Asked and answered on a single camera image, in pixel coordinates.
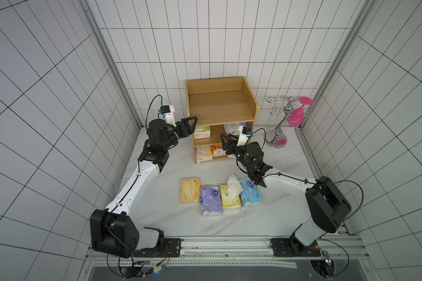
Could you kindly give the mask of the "yellow-green tissue pack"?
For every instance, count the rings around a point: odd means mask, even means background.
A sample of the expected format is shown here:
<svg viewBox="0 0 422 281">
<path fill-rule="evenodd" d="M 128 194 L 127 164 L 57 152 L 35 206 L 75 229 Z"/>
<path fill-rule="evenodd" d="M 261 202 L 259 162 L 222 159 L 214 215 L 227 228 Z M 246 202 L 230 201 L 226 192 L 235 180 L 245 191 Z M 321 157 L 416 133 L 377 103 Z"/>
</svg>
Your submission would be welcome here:
<svg viewBox="0 0 422 281">
<path fill-rule="evenodd" d="M 242 207 L 240 194 L 243 191 L 238 178 L 231 174 L 227 183 L 220 185 L 222 207 L 224 210 L 238 209 Z"/>
</svg>

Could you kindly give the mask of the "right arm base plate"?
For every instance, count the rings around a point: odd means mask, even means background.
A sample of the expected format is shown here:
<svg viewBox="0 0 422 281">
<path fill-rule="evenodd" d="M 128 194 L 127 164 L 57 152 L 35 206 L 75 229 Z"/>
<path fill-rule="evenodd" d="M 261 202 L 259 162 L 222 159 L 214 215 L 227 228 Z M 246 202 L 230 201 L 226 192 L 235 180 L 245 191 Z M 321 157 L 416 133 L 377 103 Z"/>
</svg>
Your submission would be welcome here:
<svg viewBox="0 0 422 281">
<path fill-rule="evenodd" d="M 270 247 L 273 250 L 273 255 L 280 258 L 314 258 L 321 256 L 316 241 L 309 246 L 303 246 L 295 238 L 272 238 Z"/>
</svg>

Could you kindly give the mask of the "blue tissue pack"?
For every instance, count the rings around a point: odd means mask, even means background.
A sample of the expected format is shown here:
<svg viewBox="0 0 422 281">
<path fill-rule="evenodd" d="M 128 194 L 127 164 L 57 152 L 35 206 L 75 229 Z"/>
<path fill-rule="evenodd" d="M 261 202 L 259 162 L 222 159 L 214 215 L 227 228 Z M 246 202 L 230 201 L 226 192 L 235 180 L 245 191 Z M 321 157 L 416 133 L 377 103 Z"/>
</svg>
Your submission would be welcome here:
<svg viewBox="0 0 422 281">
<path fill-rule="evenodd" d="M 241 204 L 243 207 L 261 204 L 263 197 L 257 186 L 249 179 L 240 181 L 242 192 L 240 193 Z"/>
</svg>

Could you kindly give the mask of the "orange-yellow tissue pack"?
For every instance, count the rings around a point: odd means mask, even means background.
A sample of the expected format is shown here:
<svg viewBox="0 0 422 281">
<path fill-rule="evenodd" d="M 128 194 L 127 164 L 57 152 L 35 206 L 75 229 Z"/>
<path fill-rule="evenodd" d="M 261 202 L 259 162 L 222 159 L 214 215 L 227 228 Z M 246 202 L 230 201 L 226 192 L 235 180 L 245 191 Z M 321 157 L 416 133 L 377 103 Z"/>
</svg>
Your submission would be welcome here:
<svg viewBox="0 0 422 281">
<path fill-rule="evenodd" d="M 200 199 L 200 179 L 196 177 L 184 178 L 181 180 L 180 202 L 197 203 Z"/>
</svg>

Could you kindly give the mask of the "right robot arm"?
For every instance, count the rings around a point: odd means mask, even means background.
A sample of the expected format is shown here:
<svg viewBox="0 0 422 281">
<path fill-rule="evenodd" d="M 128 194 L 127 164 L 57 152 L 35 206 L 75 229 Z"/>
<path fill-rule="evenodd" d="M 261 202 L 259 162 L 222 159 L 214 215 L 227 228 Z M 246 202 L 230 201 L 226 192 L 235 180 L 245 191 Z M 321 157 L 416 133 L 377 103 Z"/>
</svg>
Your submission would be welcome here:
<svg viewBox="0 0 422 281">
<path fill-rule="evenodd" d="M 328 177 L 306 179 L 275 169 L 263 160 L 264 153 L 258 142 L 238 144 L 232 134 L 220 136 L 223 150 L 233 155 L 248 178 L 256 186 L 282 190 L 306 199 L 310 216 L 289 237 L 289 249 L 298 252 L 312 245 L 321 236 L 336 233 L 352 211 L 349 201 Z"/>
</svg>

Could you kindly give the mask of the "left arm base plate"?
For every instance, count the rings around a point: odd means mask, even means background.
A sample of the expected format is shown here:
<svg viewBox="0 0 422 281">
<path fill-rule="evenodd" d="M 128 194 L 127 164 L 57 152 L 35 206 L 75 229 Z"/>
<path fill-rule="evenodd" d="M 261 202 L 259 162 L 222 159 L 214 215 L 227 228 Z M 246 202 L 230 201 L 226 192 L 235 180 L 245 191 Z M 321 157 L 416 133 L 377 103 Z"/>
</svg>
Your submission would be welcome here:
<svg viewBox="0 0 422 281">
<path fill-rule="evenodd" d="M 165 238 L 163 242 L 155 248 L 137 250 L 134 258 L 177 258 L 180 256 L 182 240 L 180 238 Z"/>
</svg>

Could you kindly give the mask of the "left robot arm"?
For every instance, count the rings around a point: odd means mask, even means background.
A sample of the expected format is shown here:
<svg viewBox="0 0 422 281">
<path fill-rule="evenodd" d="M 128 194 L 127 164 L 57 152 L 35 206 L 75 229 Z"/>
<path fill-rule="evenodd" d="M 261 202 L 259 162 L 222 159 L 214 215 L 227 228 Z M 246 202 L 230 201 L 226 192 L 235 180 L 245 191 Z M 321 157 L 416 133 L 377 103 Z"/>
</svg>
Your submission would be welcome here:
<svg viewBox="0 0 422 281">
<path fill-rule="evenodd" d="M 197 117 L 188 117 L 173 125 L 166 119 L 154 119 L 149 123 L 148 138 L 129 181 L 105 209 L 95 210 L 90 217 L 94 251 L 130 258 L 137 251 L 160 253 L 164 250 L 162 230 L 137 224 L 137 204 L 162 172 L 170 149 L 195 132 L 197 121 Z"/>
</svg>

